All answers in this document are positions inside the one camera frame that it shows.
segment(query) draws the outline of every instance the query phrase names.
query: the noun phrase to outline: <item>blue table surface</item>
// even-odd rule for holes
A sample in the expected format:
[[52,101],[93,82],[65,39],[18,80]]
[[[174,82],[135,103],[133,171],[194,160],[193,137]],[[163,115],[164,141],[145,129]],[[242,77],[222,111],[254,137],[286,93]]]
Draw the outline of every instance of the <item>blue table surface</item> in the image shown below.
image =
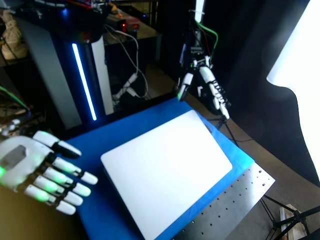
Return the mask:
[[[178,102],[174,98],[68,141],[82,151],[82,156],[71,162],[99,178],[99,182],[91,187],[91,195],[86,197],[83,204],[77,208],[82,224],[91,240],[143,239],[138,227],[104,173],[100,160],[101,155],[190,110],[192,108],[187,103]],[[232,163],[233,168],[160,234],[157,240],[174,237],[254,162],[211,123],[201,118],[211,129],[212,136]]]

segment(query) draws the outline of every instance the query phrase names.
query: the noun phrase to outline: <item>green wire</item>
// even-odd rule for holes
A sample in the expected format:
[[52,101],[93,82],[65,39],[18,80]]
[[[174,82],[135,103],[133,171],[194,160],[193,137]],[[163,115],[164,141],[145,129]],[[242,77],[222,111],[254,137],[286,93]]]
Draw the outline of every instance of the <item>green wire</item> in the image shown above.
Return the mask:
[[27,105],[25,105],[16,95],[14,95],[13,93],[9,92],[7,89],[5,89],[4,87],[0,86],[0,90],[4,91],[6,94],[8,94],[11,98],[13,98],[18,104],[20,104],[22,107],[24,107],[25,109],[27,109],[28,111],[30,110],[29,107],[27,107]]
[[215,49],[216,46],[217,46],[217,43],[218,43],[218,33],[216,33],[215,31],[211,30],[210,28],[207,28],[206,26],[203,26],[200,22],[197,22],[197,21],[195,21],[195,22],[200,28],[202,28],[202,29],[204,29],[204,30],[206,30],[206,31],[208,31],[208,32],[210,32],[210,33],[215,35],[215,43],[213,45],[213,49]]

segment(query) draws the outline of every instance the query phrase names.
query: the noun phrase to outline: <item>laptop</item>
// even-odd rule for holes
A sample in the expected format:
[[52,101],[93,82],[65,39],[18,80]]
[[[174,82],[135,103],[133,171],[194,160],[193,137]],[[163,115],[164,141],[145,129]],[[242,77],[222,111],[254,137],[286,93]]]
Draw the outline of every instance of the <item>laptop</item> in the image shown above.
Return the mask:
[[232,169],[194,110],[104,153],[101,161],[146,240],[157,238]]

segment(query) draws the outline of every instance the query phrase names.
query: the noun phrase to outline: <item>floor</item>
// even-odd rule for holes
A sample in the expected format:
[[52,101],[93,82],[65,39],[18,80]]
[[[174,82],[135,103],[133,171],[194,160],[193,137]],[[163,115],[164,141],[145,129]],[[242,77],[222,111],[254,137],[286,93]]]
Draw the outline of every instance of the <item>floor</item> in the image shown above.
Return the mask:
[[[175,86],[172,79],[154,65],[147,67],[146,77],[149,83],[149,93],[153,98],[170,92]],[[196,98],[190,95],[187,96],[186,102],[207,119],[217,117],[210,113]],[[239,147],[275,179],[275,183],[267,192],[268,196],[281,203],[292,204],[301,212],[319,205],[320,188],[292,171],[254,140],[246,141],[251,138],[231,119],[228,120],[227,124],[236,140],[245,141],[238,142]],[[231,137],[225,126],[223,126],[220,131],[227,137]],[[279,207],[268,200],[266,200],[266,202],[274,217],[280,219]],[[320,213],[308,217],[306,221],[312,233],[320,228]],[[270,219],[262,205],[258,203],[233,230],[227,240],[264,240],[271,227],[272,223]]]

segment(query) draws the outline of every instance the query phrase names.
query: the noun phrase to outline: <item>perforated metal plate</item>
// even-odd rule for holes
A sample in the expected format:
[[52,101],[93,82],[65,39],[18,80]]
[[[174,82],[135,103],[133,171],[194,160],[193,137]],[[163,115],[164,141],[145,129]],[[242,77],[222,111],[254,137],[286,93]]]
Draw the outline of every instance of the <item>perforated metal plate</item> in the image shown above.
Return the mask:
[[266,171],[253,163],[173,239],[226,239],[274,182]]

